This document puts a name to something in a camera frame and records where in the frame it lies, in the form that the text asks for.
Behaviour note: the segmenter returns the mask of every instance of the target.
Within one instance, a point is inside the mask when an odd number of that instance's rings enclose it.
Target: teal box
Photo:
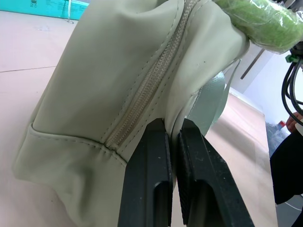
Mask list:
[[[0,0],[0,10],[48,17],[68,18],[68,0]],[[71,1],[71,19],[79,20],[89,4]]]

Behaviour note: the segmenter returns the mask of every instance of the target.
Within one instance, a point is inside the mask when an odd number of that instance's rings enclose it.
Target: zipper track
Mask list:
[[[133,100],[127,108],[119,124],[111,132],[105,146],[117,149],[128,134],[137,125],[146,106],[150,103],[154,93],[158,89],[166,71],[173,61],[180,45],[189,15],[199,0],[185,0],[184,10],[180,22],[169,40],[162,54],[147,72],[143,82],[140,84]]]

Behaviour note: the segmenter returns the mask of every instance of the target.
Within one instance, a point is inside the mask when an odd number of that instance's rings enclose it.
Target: bag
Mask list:
[[[77,226],[116,227],[145,126],[163,118],[172,140],[187,115],[209,127],[224,90],[216,75],[248,46],[209,0],[93,0],[29,121],[15,176],[51,186]]]

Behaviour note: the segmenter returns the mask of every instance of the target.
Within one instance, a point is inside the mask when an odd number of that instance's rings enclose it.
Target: hand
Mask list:
[[[303,116],[300,115],[298,112],[295,112],[294,115],[296,116],[296,118],[298,118],[299,120],[303,119]],[[290,131],[290,132],[294,132],[296,131],[296,128],[295,128],[295,124],[297,122],[292,118],[292,117],[289,117],[288,120],[286,121],[286,127],[287,129]]]

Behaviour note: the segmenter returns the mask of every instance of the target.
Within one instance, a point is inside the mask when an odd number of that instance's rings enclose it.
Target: green clip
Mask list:
[[[286,59],[286,62],[288,62],[288,63],[291,63],[291,62],[297,63],[299,61],[299,57],[296,55],[292,55],[292,54],[286,56],[285,59]]]

